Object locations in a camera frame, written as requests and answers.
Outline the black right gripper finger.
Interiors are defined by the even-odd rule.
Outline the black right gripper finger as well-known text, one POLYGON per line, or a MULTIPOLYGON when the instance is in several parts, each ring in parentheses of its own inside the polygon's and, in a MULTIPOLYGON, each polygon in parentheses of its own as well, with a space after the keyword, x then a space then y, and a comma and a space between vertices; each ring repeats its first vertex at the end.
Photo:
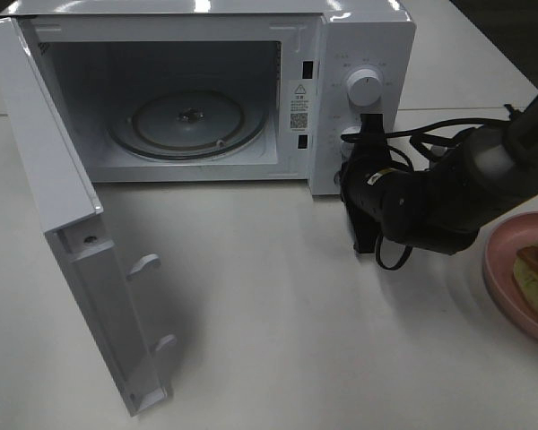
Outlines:
POLYGON ((360 146, 362 148, 384 147, 386 136, 382 114, 360 115, 360 146))
POLYGON ((354 200, 348 193, 343 194, 347 211, 353 249, 357 254, 378 254, 382 244, 382 197, 358 196, 354 200))

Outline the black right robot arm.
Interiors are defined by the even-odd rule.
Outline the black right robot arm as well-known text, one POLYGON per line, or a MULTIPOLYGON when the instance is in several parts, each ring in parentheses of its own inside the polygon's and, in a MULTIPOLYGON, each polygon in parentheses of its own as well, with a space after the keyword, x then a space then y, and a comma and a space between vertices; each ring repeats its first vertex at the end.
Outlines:
POLYGON ((480 229, 538 194, 538 95, 508 119, 454 118, 387 132, 380 114, 363 114, 344 133, 340 195, 359 254, 381 256, 388 240, 456 254, 480 229))

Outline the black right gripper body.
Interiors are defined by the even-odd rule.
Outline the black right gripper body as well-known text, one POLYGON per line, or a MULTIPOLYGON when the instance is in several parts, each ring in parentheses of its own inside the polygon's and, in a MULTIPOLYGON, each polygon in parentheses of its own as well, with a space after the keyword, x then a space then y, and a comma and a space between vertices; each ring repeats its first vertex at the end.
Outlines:
POLYGON ((400 245, 429 246, 430 229, 423 220, 427 195, 422 174, 408 162, 392 159, 403 153, 386 142, 384 147, 362 148, 357 133, 342 136, 343 159, 340 195, 354 200, 382 197, 382 236, 400 245))

